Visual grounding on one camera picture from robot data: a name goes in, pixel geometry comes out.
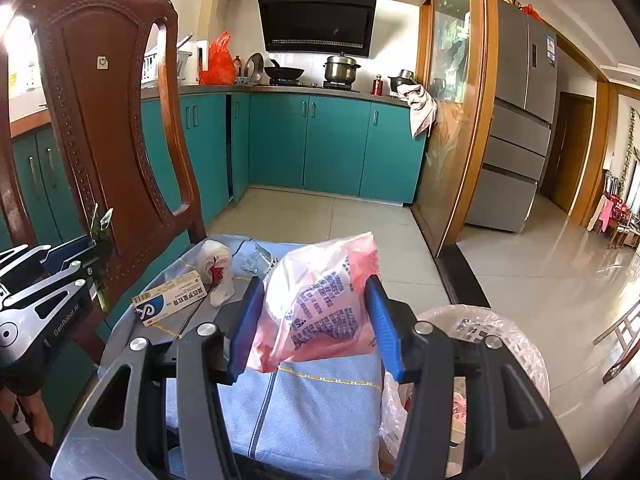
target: blue logo on box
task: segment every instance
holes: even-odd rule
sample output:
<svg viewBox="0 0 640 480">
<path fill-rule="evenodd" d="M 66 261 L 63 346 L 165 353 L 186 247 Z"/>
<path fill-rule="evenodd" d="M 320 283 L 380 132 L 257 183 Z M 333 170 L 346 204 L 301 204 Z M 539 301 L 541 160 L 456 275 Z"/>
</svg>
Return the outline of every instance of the blue logo on box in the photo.
<svg viewBox="0 0 640 480">
<path fill-rule="evenodd" d="M 145 303 L 141 303 L 136 307 L 136 312 L 140 316 L 142 321 L 146 321 L 147 319 L 157 316 L 162 312 L 162 308 L 164 307 L 164 296 L 156 296 L 149 301 L 145 301 Z"/>
</svg>

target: refrigerator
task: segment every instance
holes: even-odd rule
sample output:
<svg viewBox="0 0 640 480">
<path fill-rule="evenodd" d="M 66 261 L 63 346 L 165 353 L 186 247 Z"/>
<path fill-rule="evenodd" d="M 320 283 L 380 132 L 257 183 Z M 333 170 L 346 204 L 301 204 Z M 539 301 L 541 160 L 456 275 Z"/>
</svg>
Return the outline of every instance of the refrigerator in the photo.
<svg viewBox="0 0 640 480">
<path fill-rule="evenodd" d="M 556 107 L 556 34 L 498 0 L 494 118 L 466 223 L 519 233 L 545 164 Z"/>
</svg>

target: black frying pan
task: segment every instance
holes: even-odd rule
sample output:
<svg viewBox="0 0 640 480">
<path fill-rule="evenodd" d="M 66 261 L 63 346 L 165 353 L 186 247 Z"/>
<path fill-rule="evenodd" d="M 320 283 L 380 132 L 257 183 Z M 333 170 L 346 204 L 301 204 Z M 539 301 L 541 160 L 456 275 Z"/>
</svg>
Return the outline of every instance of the black frying pan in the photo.
<svg viewBox="0 0 640 480">
<path fill-rule="evenodd" d="M 304 73 L 304 70 L 301 68 L 281 67 L 277 61 L 274 61 L 273 59 L 270 59 L 269 61 L 271 61 L 274 66 L 266 66 L 264 67 L 264 71 L 271 79 L 295 81 Z"/>
</svg>

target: white dish rack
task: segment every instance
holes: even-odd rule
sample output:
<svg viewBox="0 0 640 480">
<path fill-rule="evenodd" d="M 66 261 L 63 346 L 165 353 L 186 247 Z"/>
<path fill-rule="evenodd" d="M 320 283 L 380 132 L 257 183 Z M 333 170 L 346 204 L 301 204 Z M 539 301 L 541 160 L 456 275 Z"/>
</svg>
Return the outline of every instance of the white dish rack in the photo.
<svg viewBox="0 0 640 480">
<path fill-rule="evenodd" d="M 184 67 L 191 56 L 191 52 L 178 50 L 177 73 L 178 81 L 184 81 Z M 158 48 L 155 46 L 145 54 L 142 62 L 142 88 L 158 86 Z"/>
</svg>

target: pink plastic package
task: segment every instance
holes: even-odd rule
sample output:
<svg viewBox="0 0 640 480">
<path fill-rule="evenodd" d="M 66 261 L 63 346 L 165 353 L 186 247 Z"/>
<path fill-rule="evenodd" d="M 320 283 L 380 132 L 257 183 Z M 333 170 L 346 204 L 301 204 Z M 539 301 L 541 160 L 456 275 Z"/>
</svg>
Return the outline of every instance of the pink plastic package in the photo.
<svg viewBox="0 0 640 480">
<path fill-rule="evenodd" d="M 364 285 L 379 274 L 372 233 L 287 253 L 264 279 L 262 314 L 247 366 L 369 354 L 376 347 Z"/>
</svg>

